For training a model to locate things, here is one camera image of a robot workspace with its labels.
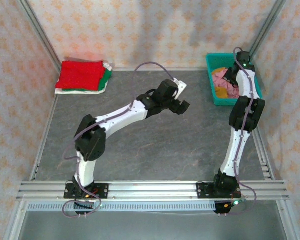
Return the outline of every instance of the pink cloth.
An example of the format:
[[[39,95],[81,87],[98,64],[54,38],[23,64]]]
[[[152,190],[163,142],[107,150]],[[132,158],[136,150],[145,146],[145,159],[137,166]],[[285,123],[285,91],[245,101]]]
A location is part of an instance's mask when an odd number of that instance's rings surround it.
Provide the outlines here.
[[[229,99],[237,99],[240,96],[239,88],[233,87],[230,82],[223,79],[228,69],[217,72],[212,76],[213,84],[215,87],[222,87],[226,89]]]

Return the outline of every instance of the yellow cloth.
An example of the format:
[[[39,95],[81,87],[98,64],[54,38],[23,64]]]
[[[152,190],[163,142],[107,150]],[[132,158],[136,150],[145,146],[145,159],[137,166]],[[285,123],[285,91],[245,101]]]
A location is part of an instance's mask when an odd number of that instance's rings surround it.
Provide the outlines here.
[[[225,67],[217,68],[216,70],[214,70],[214,71],[211,73],[211,75],[213,76],[213,75],[215,75],[215,74],[217,74],[217,73],[220,73],[220,72],[222,72],[224,69],[226,69],[226,68],[225,68]]]
[[[215,86],[214,90],[215,90],[215,94],[218,98],[220,98],[220,99],[228,98],[227,89],[225,89],[224,87]]]

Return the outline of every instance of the green cloth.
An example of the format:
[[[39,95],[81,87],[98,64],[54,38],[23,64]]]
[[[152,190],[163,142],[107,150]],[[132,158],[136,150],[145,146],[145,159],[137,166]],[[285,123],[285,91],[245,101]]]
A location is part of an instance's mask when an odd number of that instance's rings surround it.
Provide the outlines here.
[[[112,75],[112,71],[109,71],[108,69],[105,69],[103,77],[100,79],[100,82],[99,82],[98,91],[102,91],[103,89],[105,89],[108,80],[111,78],[111,75]],[[62,91],[65,91],[65,92],[69,92],[69,91],[82,91],[82,92],[85,92],[85,91],[91,91],[91,90],[87,90],[87,89],[83,89],[83,88],[67,88],[67,89],[62,89]]]

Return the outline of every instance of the teal plastic basket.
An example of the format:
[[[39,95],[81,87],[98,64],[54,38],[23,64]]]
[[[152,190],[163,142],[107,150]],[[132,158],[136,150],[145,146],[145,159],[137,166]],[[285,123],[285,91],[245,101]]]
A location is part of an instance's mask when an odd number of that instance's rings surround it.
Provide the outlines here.
[[[212,89],[213,102],[217,106],[234,106],[237,102],[236,98],[219,98],[216,95],[212,72],[219,68],[230,68],[234,65],[235,59],[232,53],[208,53],[205,57],[208,67],[210,85]],[[254,77],[256,92],[262,99],[262,93],[258,84],[258,80]]]

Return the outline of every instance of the floral wallpaper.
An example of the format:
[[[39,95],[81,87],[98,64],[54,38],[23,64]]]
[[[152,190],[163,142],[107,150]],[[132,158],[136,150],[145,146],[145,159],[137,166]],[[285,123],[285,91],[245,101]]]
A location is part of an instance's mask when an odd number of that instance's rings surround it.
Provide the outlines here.
[[[28,2],[61,61],[107,60],[119,68],[156,61],[170,68],[202,68],[207,53],[249,49],[275,0]]]
[[[0,1],[0,239],[34,165],[57,79],[17,1]]]
[[[255,61],[266,89],[260,126],[300,225],[300,0],[286,2]]]

